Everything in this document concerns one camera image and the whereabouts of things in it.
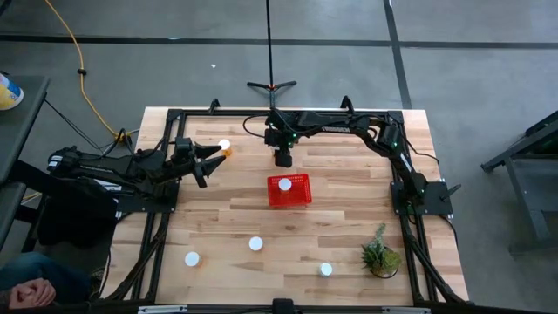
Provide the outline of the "yellow white wipes canister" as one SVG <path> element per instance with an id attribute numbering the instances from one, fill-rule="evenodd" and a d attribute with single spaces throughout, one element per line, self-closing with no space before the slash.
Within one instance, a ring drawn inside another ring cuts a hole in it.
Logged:
<path id="1" fill-rule="evenodd" d="M 0 111 L 18 106 L 24 98 L 24 91 L 0 72 Z"/>

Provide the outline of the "black office chair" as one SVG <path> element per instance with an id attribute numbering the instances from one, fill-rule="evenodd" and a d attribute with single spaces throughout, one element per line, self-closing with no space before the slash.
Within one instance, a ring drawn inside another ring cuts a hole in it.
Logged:
<path id="1" fill-rule="evenodd" d="M 87 249 L 95 246 L 116 225 L 117 202 L 94 179 L 65 182 L 69 188 L 44 202 L 37 226 L 37 239 L 43 246 L 61 242 Z"/>

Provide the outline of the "dark metal cart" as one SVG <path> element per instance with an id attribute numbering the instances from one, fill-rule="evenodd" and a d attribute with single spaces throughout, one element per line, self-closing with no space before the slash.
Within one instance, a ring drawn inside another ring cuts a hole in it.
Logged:
<path id="1" fill-rule="evenodd" d="M 513 256 L 558 250 L 558 231 L 547 218 L 558 217 L 558 110 L 529 127 L 509 148 L 480 167 L 506 168 L 532 239 L 509 247 Z"/>

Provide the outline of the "small potted green plant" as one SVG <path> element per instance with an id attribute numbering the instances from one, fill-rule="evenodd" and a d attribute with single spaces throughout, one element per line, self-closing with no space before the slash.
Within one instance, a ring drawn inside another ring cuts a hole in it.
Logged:
<path id="1" fill-rule="evenodd" d="M 402 262 L 400 254 L 385 245 L 385 229 L 386 225 L 380 223 L 372 240 L 361 246 L 364 268 L 381 279 L 394 277 Z"/>

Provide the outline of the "red plastic basket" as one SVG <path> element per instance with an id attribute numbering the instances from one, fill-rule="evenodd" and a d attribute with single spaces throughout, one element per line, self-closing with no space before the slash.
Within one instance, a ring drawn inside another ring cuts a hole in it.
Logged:
<path id="1" fill-rule="evenodd" d="M 292 189 L 288 193 L 282 193 L 278 187 L 281 178 L 292 181 Z M 312 202 L 310 178 L 307 174 L 270 176 L 267 178 L 267 189 L 270 207 L 299 207 Z"/>

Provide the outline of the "dark side table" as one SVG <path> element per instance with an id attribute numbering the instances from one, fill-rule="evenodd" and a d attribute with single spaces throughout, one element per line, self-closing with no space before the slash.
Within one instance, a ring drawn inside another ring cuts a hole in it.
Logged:
<path id="1" fill-rule="evenodd" d="M 50 79 L 45 76 L 9 76 L 24 92 L 22 102 L 0 111 L 0 185 L 8 180 L 47 93 Z"/>

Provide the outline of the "black tripod stand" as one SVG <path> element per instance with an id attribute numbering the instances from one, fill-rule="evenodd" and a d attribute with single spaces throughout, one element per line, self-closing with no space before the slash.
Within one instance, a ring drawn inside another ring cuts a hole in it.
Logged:
<path id="1" fill-rule="evenodd" d="M 268 52 L 268 62 L 269 62 L 269 82 L 267 84 L 260 84 L 260 83 L 249 81 L 247 83 L 247 86 L 251 88 L 260 88 L 265 90 L 269 95 L 269 107 L 274 108 L 276 107 L 277 92 L 282 88 L 295 86 L 297 85 L 297 82 L 295 80 L 291 80 L 280 84 L 275 83 L 269 0 L 265 0 L 265 8 L 266 8 L 266 27 L 267 27 L 267 52 Z"/>

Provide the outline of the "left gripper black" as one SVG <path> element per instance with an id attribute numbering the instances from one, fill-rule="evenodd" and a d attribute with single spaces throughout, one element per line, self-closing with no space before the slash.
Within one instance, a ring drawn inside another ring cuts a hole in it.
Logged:
<path id="1" fill-rule="evenodd" d="M 190 138 L 176 137 L 174 142 L 174 170 L 177 173 L 202 172 L 209 177 L 226 159 L 225 155 L 209 158 L 221 151 L 221 146 L 203 146 Z"/>

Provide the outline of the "white box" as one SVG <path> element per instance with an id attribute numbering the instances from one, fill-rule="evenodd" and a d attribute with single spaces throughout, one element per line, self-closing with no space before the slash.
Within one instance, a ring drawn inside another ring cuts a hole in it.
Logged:
<path id="1" fill-rule="evenodd" d="M 121 187 L 120 185 L 118 185 L 118 184 L 111 183 L 111 182 L 108 182 L 108 181 L 102 181 L 102 180 L 98 180 L 98 179 L 95 179 L 95 181 L 96 181 L 102 188 L 104 188 L 104 189 L 107 190 L 107 191 L 119 192 L 119 191 L 122 190 L 122 187 Z"/>

